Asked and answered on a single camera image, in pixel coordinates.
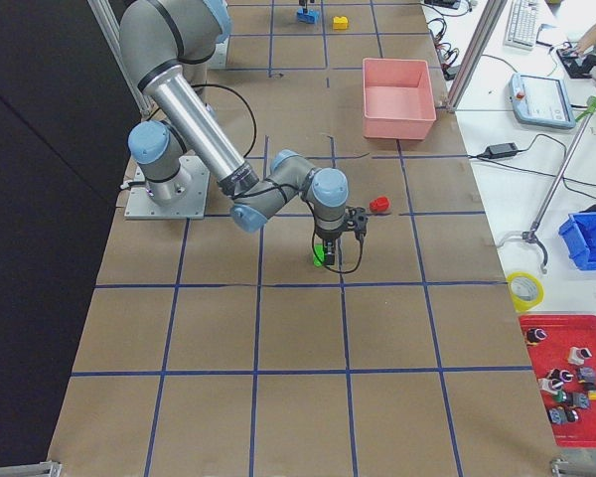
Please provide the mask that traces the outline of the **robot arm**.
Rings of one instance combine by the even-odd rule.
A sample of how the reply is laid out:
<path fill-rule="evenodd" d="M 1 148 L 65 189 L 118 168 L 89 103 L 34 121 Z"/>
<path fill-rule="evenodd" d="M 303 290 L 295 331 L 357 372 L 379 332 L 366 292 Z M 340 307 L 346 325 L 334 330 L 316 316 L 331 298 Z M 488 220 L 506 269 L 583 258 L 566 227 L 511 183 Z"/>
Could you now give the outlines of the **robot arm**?
<path fill-rule="evenodd" d="M 345 232 L 365 235 L 362 209 L 348 207 L 348 180 L 332 168 L 319 168 L 300 154 L 278 153 L 265 179 L 259 179 L 238 153 L 183 75 L 183 65 L 212 57 L 231 33 L 223 1 L 135 1 L 122 16 L 119 41 L 122 62 L 132 82 L 149 95 L 169 119 L 147 121 L 132 131 L 140 138 L 130 147 L 147 180 L 156 172 L 171 178 L 165 162 L 173 139 L 181 139 L 216 177 L 233 205 L 230 214 L 245 231 L 261 229 L 294 197 L 310 208 L 313 235 L 322 241 L 318 260 L 327 269 L 336 263 L 336 242 Z"/>

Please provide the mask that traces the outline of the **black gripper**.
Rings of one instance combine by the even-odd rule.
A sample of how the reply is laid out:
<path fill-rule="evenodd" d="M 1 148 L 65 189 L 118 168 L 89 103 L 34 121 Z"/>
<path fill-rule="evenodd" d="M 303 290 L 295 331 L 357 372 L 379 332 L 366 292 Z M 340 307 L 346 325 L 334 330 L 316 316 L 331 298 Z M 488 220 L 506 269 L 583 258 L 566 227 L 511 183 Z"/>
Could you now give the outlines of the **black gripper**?
<path fill-rule="evenodd" d="M 325 230 L 319 226 L 315 228 L 315 235 L 320 239 L 323 246 L 323 263 L 327 266 L 336 264 L 337 244 L 343 231 L 341 228 Z"/>

